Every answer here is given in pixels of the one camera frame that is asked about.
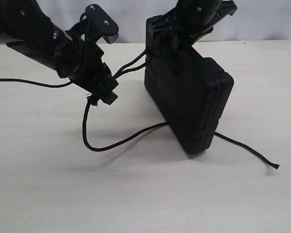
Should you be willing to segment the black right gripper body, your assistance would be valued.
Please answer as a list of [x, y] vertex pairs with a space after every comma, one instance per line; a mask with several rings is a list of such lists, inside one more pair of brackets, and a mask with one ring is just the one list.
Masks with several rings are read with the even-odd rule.
[[213, 27], [238, 7], [232, 0], [179, 0], [163, 15], [146, 21], [146, 43], [166, 46], [192, 45], [212, 33]]

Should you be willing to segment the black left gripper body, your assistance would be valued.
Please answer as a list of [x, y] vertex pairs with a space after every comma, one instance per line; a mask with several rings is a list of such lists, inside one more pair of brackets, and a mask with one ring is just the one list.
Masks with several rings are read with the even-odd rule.
[[109, 67], [102, 61], [104, 52], [95, 43], [80, 38], [55, 48], [55, 70], [60, 78], [69, 78], [78, 87], [91, 93], [91, 104], [101, 100], [111, 105], [118, 96], [114, 89], [118, 82]]

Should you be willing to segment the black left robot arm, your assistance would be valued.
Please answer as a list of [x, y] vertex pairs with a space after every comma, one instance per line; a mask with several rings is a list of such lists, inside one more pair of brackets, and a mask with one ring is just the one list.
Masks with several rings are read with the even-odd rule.
[[88, 5], [80, 20], [62, 30], [34, 0], [0, 0], [0, 45], [57, 72], [92, 95], [92, 103], [112, 104], [118, 86], [102, 61], [99, 39], [114, 43], [119, 27], [98, 5]]

